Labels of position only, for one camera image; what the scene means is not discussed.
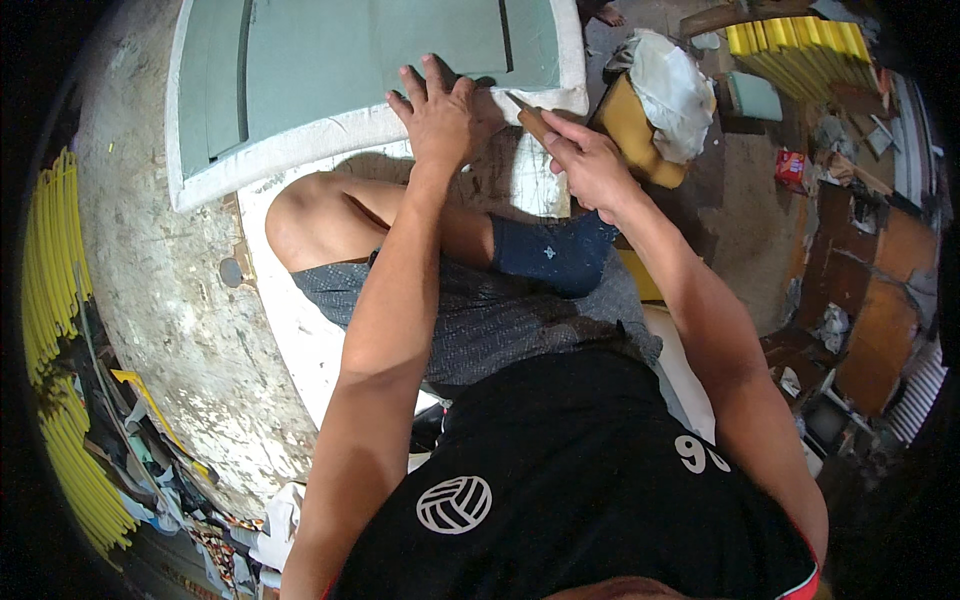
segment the printed number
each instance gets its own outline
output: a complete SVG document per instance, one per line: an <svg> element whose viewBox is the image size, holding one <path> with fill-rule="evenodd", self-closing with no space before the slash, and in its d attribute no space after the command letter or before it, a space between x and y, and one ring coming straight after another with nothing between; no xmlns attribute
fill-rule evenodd
<svg viewBox="0 0 960 600"><path fill-rule="evenodd" d="M680 436L674 440L673 445L681 456L680 461L684 463L684 467L690 469L691 473L704 472L704 469L707 468L707 453L709 453L710 459L713 460L717 468L727 473L730 472L730 465L727 464L727 461L717 456L709 448L706 448L707 452L704 452L704 445L694 437Z"/></svg>
<svg viewBox="0 0 960 600"><path fill-rule="evenodd" d="M677 453L680 454L681 462L693 473L702 473L707 467L707 455L704 453L704 445L700 441L690 436L680 436L674 443L677 447Z"/></svg>

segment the gray shorts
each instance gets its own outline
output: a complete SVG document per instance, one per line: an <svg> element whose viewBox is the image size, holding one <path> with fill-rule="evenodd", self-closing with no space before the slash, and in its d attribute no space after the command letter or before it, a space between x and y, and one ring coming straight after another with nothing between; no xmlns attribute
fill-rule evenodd
<svg viewBox="0 0 960 600"><path fill-rule="evenodd" d="M324 316L346 329L377 252L366 263L337 263L291 274ZM604 348L653 368L662 340L647 330L634 279L611 248L589 295L557 296L545 283L475 271L441 257L440 306L423 379L469 385L540 354Z"/></svg>

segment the red package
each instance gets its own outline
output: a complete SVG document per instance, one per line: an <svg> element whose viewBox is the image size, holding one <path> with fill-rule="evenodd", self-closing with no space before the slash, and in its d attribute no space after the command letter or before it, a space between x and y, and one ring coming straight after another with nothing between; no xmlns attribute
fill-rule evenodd
<svg viewBox="0 0 960 600"><path fill-rule="evenodd" d="M811 168L812 165L806 155L781 150L777 152L777 169L774 171L774 179L793 192L805 194L804 173L809 173Z"/></svg>

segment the bare foot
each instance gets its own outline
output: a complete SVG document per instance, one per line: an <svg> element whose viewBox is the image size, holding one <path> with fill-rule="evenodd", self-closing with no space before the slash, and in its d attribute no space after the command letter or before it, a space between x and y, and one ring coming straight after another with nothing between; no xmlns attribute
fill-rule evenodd
<svg viewBox="0 0 960 600"><path fill-rule="evenodd" d="M597 12L595 17L598 21L606 23L610 27L621 27L627 24L627 19L623 16L623 13L609 3L603 5L603 8Z"/></svg>

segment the plastic bag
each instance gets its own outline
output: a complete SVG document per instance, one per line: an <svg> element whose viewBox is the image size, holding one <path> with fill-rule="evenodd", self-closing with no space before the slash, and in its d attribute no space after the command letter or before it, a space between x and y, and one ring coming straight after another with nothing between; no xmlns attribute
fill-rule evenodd
<svg viewBox="0 0 960 600"><path fill-rule="evenodd" d="M707 78L673 42L649 29L634 30L630 81L657 130L654 145L665 160L684 164L704 151L716 101Z"/></svg>

